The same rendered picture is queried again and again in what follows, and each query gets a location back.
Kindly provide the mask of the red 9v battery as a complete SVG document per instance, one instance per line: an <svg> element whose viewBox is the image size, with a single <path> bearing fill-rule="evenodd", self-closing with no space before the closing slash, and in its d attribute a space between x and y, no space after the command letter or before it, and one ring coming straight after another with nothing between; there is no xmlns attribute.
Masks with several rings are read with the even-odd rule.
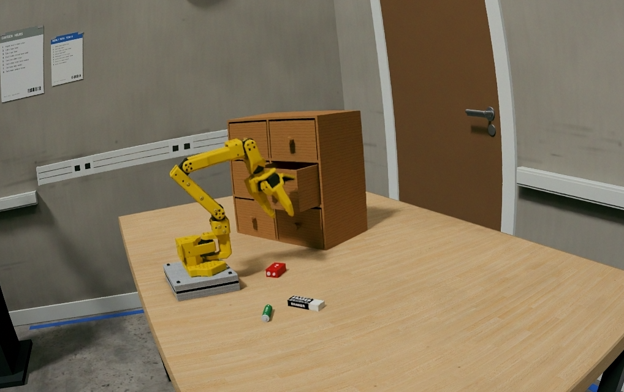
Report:
<svg viewBox="0 0 624 392"><path fill-rule="evenodd" d="M286 271L285 263L273 263L266 270L267 277L280 277Z"/></svg>

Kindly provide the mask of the brown wooden chest of drawers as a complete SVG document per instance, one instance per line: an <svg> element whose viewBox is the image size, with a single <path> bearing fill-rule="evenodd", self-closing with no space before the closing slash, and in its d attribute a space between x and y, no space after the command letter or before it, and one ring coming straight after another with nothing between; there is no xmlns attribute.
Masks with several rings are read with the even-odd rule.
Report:
<svg viewBox="0 0 624 392"><path fill-rule="evenodd" d="M339 111L343 111L343 113L338 113ZM365 197L365 164L361 111L293 111L276 115L272 114L274 113L252 116L252 119L246 119L250 117L248 116L227 120L228 141L230 141L230 124L237 123L237 121L267 120L269 158L262 159L269 160L270 163L276 161L319 163L321 205L315 207L322 208L324 248L278 239L276 209L274 209L276 239L240 232L237 225L237 198L253 198L235 195L234 180L232 179L232 161L230 161L232 199L234 200L237 233L327 251L367 231L367 198ZM264 116L274 118L263 118ZM272 158L270 122L296 118L315 118L318 160Z"/></svg>

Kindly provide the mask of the green aa battery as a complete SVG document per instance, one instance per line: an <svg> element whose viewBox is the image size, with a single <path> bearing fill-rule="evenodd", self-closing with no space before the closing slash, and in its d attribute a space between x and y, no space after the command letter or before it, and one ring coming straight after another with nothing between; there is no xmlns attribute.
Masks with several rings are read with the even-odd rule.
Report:
<svg viewBox="0 0 624 392"><path fill-rule="evenodd" d="M263 322L267 322L270 319L271 313L272 313L272 306L267 304L265 305L264 309L263 309L263 314L262 314L262 321Z"/></svg>

